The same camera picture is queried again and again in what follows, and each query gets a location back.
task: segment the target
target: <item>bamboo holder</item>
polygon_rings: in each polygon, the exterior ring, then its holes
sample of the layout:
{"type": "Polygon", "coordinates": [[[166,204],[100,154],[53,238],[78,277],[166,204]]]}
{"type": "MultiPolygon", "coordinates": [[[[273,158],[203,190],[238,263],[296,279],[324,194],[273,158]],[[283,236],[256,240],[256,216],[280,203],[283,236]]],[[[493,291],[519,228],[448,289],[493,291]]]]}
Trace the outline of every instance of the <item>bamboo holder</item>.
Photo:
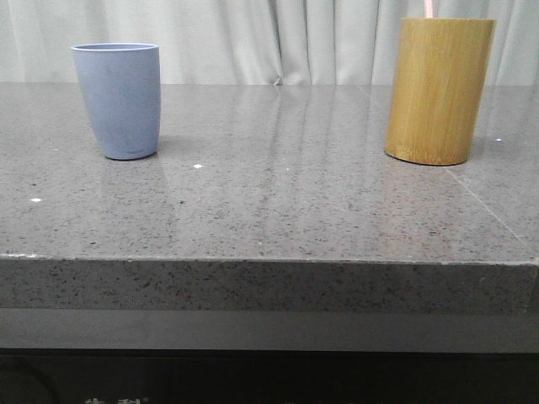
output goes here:
{"type": "Polygon", "coordinates": [[[492,19],[403,19],[385,151],[445,166],[468,159],[492,19]]]}

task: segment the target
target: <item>pink object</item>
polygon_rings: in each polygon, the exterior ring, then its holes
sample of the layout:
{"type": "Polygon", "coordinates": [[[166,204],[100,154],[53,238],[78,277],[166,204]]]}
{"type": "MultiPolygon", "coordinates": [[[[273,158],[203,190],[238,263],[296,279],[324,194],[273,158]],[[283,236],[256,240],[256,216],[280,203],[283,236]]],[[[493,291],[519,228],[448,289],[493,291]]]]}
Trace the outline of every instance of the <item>pink object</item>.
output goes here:
{"type": "Polygon", "coordinates": [[[424,0],[424,17],[426,19],[433,19],[435,16],[435,6],[433,0],[424,0]]]}

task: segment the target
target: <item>bamboo cup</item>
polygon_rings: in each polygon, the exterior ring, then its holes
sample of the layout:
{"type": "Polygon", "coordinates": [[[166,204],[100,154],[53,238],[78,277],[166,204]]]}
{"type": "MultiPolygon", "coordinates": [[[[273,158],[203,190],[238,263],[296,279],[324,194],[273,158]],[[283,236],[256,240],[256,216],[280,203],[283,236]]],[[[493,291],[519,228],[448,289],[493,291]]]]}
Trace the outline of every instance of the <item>bamboo cup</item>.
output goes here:
{"type": "Polygon", "coordinates": [[[468,159],[492,19],[403,19],[385,151],[446,166],[468,159]]]}

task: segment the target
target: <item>gray countertop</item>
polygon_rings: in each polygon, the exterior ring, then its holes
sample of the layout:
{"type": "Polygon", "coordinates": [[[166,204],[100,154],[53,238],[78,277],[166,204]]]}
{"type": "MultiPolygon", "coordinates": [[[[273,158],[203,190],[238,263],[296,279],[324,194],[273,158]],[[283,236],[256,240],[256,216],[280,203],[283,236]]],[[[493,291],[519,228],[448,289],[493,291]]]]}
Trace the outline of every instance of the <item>gray countertop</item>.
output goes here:
{"type": "Polygon", "coordinates": [[[537,88],[487,88],[454,167],[384,154],[390,97],[164,85],[117,162],[77,84],[1,83],[0,307],[537,311],[537,88]]]}

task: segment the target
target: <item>cup rim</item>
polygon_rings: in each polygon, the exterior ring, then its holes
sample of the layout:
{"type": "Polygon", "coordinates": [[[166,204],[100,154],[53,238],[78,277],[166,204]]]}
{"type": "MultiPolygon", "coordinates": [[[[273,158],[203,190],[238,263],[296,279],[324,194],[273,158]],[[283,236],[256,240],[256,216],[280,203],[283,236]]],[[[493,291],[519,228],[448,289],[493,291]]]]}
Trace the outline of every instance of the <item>cup rim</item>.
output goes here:
{"type": "Polygon", "coordinates": [[[129,52],[144,51],[148,49],[157,49],[159,46],[154,44],[143,44],[138,42],[107,42],[97,44],[75,45],[71,49],[84,52],[129,52]]]}

